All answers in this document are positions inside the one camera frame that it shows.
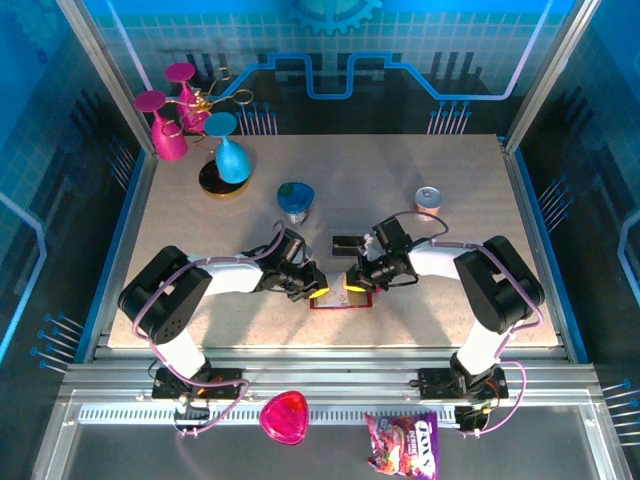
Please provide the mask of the red leather card holder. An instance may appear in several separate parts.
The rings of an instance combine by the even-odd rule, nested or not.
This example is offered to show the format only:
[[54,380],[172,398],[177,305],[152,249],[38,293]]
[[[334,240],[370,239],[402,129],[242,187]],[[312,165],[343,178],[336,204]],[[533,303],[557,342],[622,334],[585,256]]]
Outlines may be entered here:
[[326,279],[328,282],[326,292],[310,299],[312,310],[361,309],[373,306],[373,295],[370,292],[346,288],[344,272],[328,273]]

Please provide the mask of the pink tin can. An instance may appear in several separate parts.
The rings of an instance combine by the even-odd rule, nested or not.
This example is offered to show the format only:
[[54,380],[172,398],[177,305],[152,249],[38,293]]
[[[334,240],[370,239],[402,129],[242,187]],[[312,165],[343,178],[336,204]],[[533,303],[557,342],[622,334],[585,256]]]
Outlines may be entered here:
[[442,205],[441,192],[431,186],[419,188],[414,195],[414,210],[418,212],[418,219],[423,222],[434,220]]

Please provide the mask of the blue plastic cup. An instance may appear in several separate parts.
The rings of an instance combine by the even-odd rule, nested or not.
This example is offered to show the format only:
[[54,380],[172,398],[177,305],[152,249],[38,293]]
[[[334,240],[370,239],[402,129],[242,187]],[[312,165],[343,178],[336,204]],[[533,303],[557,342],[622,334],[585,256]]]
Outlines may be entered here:
[[276,198],[289,222],[294,226],[300,226],[309,216],[315,192],[305,183],[286,182],[278,188]]

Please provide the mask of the gold rack with black base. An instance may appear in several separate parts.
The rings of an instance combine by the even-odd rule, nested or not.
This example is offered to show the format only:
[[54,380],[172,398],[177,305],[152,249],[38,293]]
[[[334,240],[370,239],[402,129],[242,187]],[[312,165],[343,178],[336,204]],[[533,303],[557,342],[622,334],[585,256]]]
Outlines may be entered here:
[[[215,86],[218,83],[228,81],[230,79],[231,79],[231,70],[227,67],[223,67],[221,69],[221,77],[219,79],[214,79],[208,90],[197,89],[191,86],[193,89],[199,90],[200,93],[205,98],[206,107],[209,110],[209,117],[215,113],[213,111],[213,107],[218,103],[222,103],[224,101],[230,100],[233,103],[241,107],[244,107],[250,104],[254,100],[254,93],[251,90],[245,89],[245,88],[238,89],[229,95],[223,95],[220,98],[213,100],[211,98],[211,95],[213,94]],[[178,116],[178,124],[181,126],[183,132],[188,132],[182,127],[179,120],[179,116]],[[199,136],[199,139],[194,142],[194,145],[198,148],[203,149],[205,147],[204,141],[208,138],[217,139],[220,145],[220,139],[207,135],[205,133],[205,129],[203,133],[197,134],[197,135]],[[243,189],[243,187],[246,186],[250,177],[245,182],[240,184],[228,184],[221,179],[218,172],[217,165],[216,165],[216,160],[215,160],[215,154],[219,145],[216,147],[216,149],[210,152],[211,159],[208,160],[207,163],[201,168],[199,172],[199,177],[198,177],[199,185],[205,192],[217,197],[237,195]]]

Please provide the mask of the blue goblet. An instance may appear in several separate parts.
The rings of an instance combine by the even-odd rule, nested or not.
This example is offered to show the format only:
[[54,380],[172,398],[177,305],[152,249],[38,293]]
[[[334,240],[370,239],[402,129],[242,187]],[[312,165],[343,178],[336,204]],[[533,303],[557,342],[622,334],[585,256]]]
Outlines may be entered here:
[[205,122],[205,133],[220,139],[215,160],[221,179],[228,184],[243,183],[251,175],[245,149],[230,138],[237,126],[236,117],[228,112],[214,113]]

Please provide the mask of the purple snack bag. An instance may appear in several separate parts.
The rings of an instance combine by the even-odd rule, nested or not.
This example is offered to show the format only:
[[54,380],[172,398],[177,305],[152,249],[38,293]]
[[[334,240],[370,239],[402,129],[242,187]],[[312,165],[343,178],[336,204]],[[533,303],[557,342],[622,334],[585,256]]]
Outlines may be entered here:
[[372,455],[369,466],[378,473],[438,480],[438,417],[427,411],[413,415],[365,415]]

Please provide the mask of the black connector board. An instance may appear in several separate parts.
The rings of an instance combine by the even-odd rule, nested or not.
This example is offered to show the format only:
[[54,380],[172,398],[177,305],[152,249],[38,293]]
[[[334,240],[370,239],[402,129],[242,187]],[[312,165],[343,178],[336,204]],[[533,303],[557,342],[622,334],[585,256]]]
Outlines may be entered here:
[[463,436],[479,438],[487,429],[493,408],[489,406],[455,406],[454,419]]
[[173,413],[173,425],[181,438],[197,437],[210,421],[211,411],[207,407],[181,405]]

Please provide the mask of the magenta goblet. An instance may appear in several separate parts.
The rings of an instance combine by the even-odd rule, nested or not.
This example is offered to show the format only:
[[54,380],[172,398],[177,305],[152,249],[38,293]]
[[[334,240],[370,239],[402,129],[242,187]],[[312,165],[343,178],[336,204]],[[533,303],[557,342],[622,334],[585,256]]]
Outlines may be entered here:
[[182,127],[188,132],[201,134],[209,117],[209,110],[200,91],[190,85],[195,73],[196,68],[191,63],[179,62],[165,70],[165,77],[169,82],[181,85],[181,92],[173,103],[176,105]]
[[160,113],[165,103],[166,95],[160,90],[142,92],[134,100],[138,111],[153,115],[151,140],[159,157],[167,162],[176,162],[186,155],[188,145],[181,126]]

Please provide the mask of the aluminium front rail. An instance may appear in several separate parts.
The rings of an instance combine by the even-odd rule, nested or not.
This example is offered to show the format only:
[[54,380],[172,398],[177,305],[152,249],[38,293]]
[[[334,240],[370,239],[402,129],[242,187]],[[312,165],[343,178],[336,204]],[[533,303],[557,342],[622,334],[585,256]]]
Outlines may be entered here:
[[[211,348],[215,367],[240,368],[251,383],[248,400],[266,401],[298,390],[312,405],[417,404],[409,383],[421,368],[445,368],[450,348]],[[59,390],[62,401],[77,403],[147,402],[152,380],[147,349],[98,348],[88,364],[68,368]],[[560,347],[505,351],[502,367],[509,392],[525,406],[598,402],[603,393],[595,368],[570,362]]]

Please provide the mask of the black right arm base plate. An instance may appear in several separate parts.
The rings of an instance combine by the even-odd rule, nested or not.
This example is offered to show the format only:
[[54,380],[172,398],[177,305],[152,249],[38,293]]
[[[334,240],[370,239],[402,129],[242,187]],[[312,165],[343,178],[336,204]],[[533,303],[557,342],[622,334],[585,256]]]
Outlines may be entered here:
[[479,375],[463,374],[453,368],[422,368],[410,384],[423,400],[507,399],[509,389],[502,368],[494,366]]

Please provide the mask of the aluminium side rail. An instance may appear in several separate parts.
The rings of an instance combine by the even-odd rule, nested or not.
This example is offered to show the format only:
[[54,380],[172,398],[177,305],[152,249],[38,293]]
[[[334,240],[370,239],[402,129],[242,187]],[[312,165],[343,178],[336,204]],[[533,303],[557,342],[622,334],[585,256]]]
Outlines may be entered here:
[[543,238],[536,220],[534,211],[536,198],[530,195],[530,190],[527,187],[518,160],[513,153],[507,150],[506,138],[504,136],[498,136],[497,140],[503,155],[506,171],[511,182],[527,241],[531,249],[538,278],[544,288],[546,298],[545,305],[548,310],[549,321],[553,325],[558,344],[563,350],[564,358],[569,363],[577,363],[578,359],[567,327],[565,312],[554,283],[551,266],[547,259]]
[[92,361],[104,327],[115,319],[118,296],[126,279],[157,163],[155,154],[140,152],[75,351],[74,364]]

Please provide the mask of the aluminium frame post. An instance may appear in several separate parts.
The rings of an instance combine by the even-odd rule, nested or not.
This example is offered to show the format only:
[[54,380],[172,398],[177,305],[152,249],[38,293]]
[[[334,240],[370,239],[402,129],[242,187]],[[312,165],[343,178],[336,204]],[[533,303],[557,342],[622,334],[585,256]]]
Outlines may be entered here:
[[504,151],[512,154],[519,147],[551,90],[565,70],[602,0],[575,0],[566,22],[541,65],[504,140]]
[[84,3],[81,0],[55,0],[55,2],[89,56],[136,140],[147,154],[154,154],[150,127],[144,116],[134,108],[134,96]]

